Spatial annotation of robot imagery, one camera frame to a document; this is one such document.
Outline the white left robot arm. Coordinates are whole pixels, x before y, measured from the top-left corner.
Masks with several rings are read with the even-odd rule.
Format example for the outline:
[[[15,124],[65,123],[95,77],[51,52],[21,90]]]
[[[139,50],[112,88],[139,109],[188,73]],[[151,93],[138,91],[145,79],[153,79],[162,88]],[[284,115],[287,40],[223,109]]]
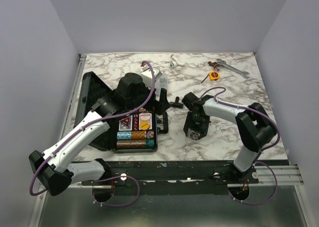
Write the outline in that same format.
[[[140,75],[126,73],[117,88],[108,88],[84,119],[63,139],[44,152],[35,150],[29,155],[34,173],[32,182],[38,179],[52,196],[61,194],[73,182],[95,180],[100,185],[107,184],[111,173],[105,161],[94,160],[88,165],[81,163],[73,170],[73,159],[111,128],[109,121],[127,117],[141,108],[162,115],[169,107],[166,89],[161,89],[159,100],[156,100],[154,86],[148,88]]]

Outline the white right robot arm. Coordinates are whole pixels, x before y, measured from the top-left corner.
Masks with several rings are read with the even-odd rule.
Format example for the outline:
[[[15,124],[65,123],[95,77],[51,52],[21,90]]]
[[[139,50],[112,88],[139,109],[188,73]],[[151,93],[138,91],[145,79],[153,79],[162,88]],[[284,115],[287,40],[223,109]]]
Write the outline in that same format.
[[[211,117],[237,125],[243,146],[229,170],[229,177],[235,183],[247,178],[247,171],[262,148],[279,133],[259,103],[241,106],[219,101],[210,95],[199,98],[193,93],[185,95],[182,103],[188,109],[183,131],[192,140],[207,136]]]

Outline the red playing card deck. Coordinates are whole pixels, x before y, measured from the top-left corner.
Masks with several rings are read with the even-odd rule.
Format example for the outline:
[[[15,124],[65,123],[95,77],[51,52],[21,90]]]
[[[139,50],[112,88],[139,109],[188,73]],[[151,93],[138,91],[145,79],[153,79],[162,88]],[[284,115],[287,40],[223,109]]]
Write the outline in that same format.
[[[152,114],[151,113],[140,113],[139,114],[139,130],[140,130],[140,123],[142,121],[148,121],[151,125],[150,129],[152,128]]]

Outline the yellow dealer button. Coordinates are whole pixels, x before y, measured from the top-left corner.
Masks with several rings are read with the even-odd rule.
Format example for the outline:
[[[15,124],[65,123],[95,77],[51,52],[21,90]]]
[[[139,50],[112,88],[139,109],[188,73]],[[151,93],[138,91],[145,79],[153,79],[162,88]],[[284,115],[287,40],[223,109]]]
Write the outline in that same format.
[[[150,129],[151,125],[148,121],[142,121],[140,123],[140,130],[148,130]]]

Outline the white single poker chip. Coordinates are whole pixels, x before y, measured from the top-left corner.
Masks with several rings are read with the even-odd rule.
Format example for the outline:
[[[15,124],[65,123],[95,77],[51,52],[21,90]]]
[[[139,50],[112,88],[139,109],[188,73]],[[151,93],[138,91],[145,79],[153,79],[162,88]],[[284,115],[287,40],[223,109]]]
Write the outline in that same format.
[[[154,131],[148,130],[147,131],[147,139],[152,139],[152,138],[154,138]]]

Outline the white poker chip pair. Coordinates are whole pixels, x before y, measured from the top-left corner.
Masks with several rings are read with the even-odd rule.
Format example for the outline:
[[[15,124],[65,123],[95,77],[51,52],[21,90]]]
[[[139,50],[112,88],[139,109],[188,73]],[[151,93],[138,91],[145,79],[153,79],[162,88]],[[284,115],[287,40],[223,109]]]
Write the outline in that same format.
[[[190,134],[190,138],[191,138],[192,140],[199,140],[199,134],[193,132],[193,133]]]

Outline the black poker set case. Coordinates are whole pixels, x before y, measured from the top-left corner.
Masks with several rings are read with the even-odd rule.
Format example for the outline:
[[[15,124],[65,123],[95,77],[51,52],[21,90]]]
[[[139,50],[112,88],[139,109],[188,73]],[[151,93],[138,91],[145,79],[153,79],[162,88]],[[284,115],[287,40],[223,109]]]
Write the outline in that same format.
[[[123,114],[138,108],[151,95],[147,104],[133,114],[108,120],[110,128],[89,145],[114,152],[153,152],[158,148],[158,133],[168,132],[166,110],[170,104],[167,90],[162,88],[157,98],[155,92],[143,82],[140,75],[126,73],[116,89],[109,88],[94,72],[82,78],[75,124],[91,110],[102,116]]]

